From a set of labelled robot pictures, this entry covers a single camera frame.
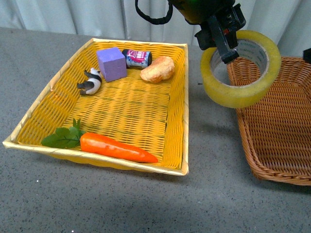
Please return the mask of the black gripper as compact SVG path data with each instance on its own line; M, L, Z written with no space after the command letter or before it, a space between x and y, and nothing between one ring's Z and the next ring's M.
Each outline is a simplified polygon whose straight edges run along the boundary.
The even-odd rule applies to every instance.
M239 57L236 32L246 19L234 0L170 0L190 25L199 25L195 34L201 50L217 47L221 60L229 64Z

